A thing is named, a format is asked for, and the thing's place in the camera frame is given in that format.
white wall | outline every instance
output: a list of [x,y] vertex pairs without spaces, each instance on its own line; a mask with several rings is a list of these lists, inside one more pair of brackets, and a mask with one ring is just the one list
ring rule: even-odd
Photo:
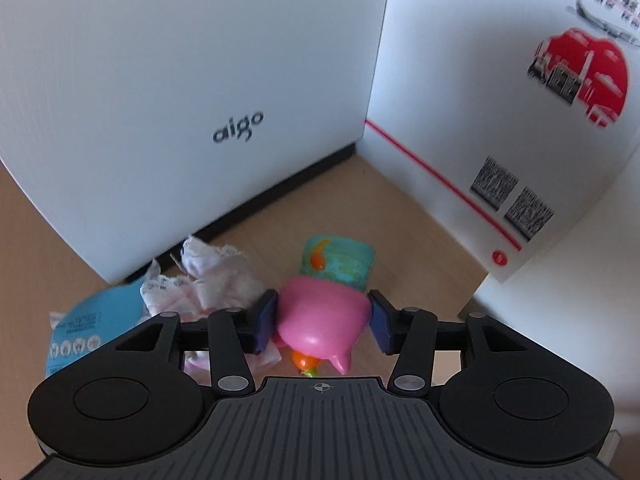
[[600,380],[614,427],[640,435],[640,150],[562,241],[476,298]]

crosshair mark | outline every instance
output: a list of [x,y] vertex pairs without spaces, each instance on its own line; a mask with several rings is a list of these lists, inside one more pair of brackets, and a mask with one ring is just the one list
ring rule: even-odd
[[313,386],[313,389],[321,394],[328,392],[331,388],[333,388],[333,386],[329,386],[327,383],[318,383]]

red logo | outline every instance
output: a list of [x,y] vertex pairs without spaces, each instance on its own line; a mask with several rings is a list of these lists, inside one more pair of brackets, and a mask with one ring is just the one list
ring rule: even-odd
[[494,251],[494,254],[491,255],[491,259],[494,261],[494,264],[504,267],[509,263],[509,259],[507,255],[504,254],[504,251]]
[[579,28],[540,43],[529,75],[570,105],[583,102],[587,119],[601,128],[616,122],[625,106],[628,72],[620,47]]

pink toy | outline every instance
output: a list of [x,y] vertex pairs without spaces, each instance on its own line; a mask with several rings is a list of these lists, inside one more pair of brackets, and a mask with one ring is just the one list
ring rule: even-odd
[[371,304],[364,293],[341,283],[296,276],[280,291],[274,341],[306,356],[327,359],[345,375],[351,368],[351,349],[370,316]]

printed icon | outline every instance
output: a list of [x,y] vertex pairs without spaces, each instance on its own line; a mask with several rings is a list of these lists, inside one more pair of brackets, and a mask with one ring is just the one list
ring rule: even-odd
[[622,4],[631,12],[634,12],[638,8],[637,0],[622,0]]
[[84,348],[86,347],[86,340],[83,337],[79,337],[74,341],[74,354],[80,355],[84,352]]
[[60,356],[68,357],[71,354],[71,341],[65,339],[62,343],[60,343]]
[[318,383],[314,386],[314,390],[320,392],[321,394],[328,392],[331,388],[332,386],[329,386],[327,383]]
[[102,342],[100,341],[100,336],[94,334],[86,340],[86,349],[89,352],[93,352],[96,348],[98,348],[98,346],[100,346],[101,343]]
[[500,267],[504,267],[509,263],[509,259],[507,258],[507,255],[504,253],[504,251],[494,251],[494,253],[491,255],[491,259],[494,261],[494,264]]
[[55,359],[56,357],[58,357],[59,353],[60,353],[60,346],[58,345],[58,343],[51,343],[51,346],[49,348],[49,357],[51,359]]

